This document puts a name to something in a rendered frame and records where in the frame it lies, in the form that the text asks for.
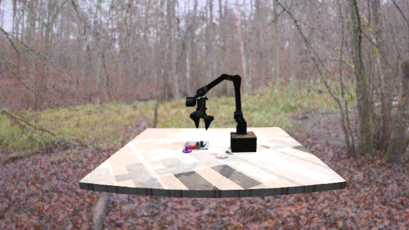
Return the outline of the purple gear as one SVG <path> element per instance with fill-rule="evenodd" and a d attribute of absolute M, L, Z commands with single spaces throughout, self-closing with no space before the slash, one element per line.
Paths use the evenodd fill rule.
<path fill-rule="evenodd" d="M 191 152 L 192 152 L 192 150 L 191 150 L 191 149 L 189 149 L 189 147 L 188 147 L 188 146 L 185 146 L 185 149 L 183 149 L 183 150 L 182 150 L 182 152 L 183 152 L 183 153 L 191 153 Z"/>

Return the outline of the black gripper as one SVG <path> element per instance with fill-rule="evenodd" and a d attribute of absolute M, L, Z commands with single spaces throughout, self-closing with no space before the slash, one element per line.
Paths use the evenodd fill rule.
<path fill-rule="evenodd" d="M 194 121 L 194 123 L 196 125 L 196 128 L 199 127 L 200 118 L 203 118 L 204 122 L 205 122 L 205 129 L 208 130 L 208 127 L 210 126 L 210 123 L 214 120 L 214 117 L 210 116 L 210 115 L 207 116 L 207 114 L 206 114 L 207 108 L 206 107 L 197 107 L 196 108 L 196 110 L 199 110 L 199 109 L 201 109 L 201 112 L 202 112 L 203 115 L 201 117 L 198 116 L 196 119 L 192 118 L 191 115 L 190 115 L 190 118 L 192 118 L 192 120 Z"/>

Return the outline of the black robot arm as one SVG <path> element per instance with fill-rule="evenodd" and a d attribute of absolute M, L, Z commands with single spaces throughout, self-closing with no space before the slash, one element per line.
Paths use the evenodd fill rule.
<path fill-rule="evenodd" d="M 221 83 L 224 80 L 228 81 L 233 81 L 233 86 L 235 89 L 235 98 L 236 98 L 236 112 L 234 112 L 234 119 L 236 120 L 237 127 L 236 127 L 236 133 L 238 135 L 245 135 L 247 134 L 247 122 L 243 118 L 242 110 L 241 110 L 241 99 L 240 99 L 240 86 L 241 86 L 241 80 L 242 78 L 239 75 L 227 75 L 223 73 L 219 78 L 215 79 L 214 81 L 211 81 L 211 83 L 199 88 L 197 90 L 197 94 L 195 96 L 186 97 L 186 107 L 195 107 L 196 101 L 197 101 L 197 107 L 206 107 L 206 100 L 208 100 L 207 97 L 202 97 L 204 96 L 210 89 L 212 89 L 214 86 L 216 86 L 218 83 Z M 200 97 L 200 99 L 196 99 Z M 196 119 L 198 116 L 202 116 L 201 109 L 196 110 L 192 113 L 190 113 L 191 117 Z"/>

